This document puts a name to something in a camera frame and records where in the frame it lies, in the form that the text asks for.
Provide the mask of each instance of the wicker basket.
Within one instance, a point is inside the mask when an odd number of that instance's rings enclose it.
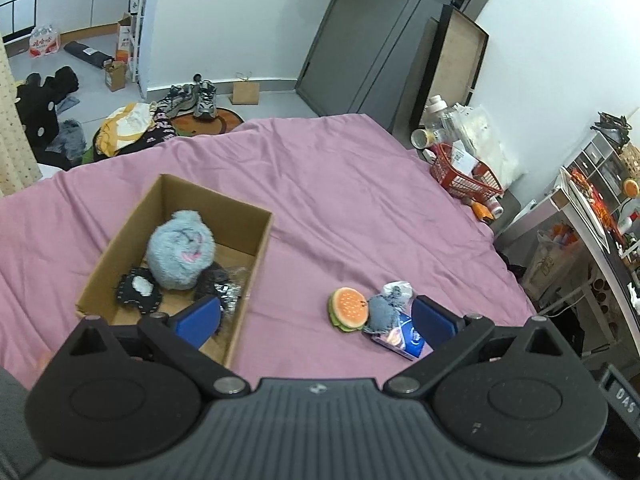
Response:
[[[620,161],[629,170],[629,175],[636,182],[640,182],[640,150],[628,142],[620,153]]]

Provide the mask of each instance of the brown paper bag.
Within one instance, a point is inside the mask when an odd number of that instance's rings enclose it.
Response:
[[[260,100],[260,83],[257,81],[236,81],[231,103],[235,105],[257,105]]]

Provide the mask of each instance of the white logo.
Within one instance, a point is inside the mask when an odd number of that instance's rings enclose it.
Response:
[[[309,391],[312,394],[320,395],[320,394],[324,394],[325,391],[327,391],[327,387],[324,386],[324,384],[318,383],[318,384],[314,384],[313,386],[311,386],[309,388]]]

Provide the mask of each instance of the white plastic bag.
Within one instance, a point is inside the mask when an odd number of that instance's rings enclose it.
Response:
[[[31,57],[54,54],[60,49],[60,32],[52,25],[33,29],[29,37],[29,55]]]
[[[500,186],[508,189],[524,171],[498,140],[498,131],[491,124],[488,113],[481,106],[471,108],[456,104],[454,108],[456,112],[451,113],[453,127],[467,151],[491,168]]]
[[[538,231],[538,247],[521,282],[527,296],[539,300],[561,273],[574,263],[581,247],[580,240],[563,246]]]

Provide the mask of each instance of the bed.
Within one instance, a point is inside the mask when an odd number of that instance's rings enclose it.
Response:
[[[491,230],[373,120],[251,121],[60,172],[0,200],[0,364],[25,386],[78,322],[74,303],[101,251],[159,173],[274,213],[233,365],[253,384],[382,382],[409,364],[328,322],[326,300],[340,286],[373,295],[407,280],[457,314],[501,325],[534,312]]]

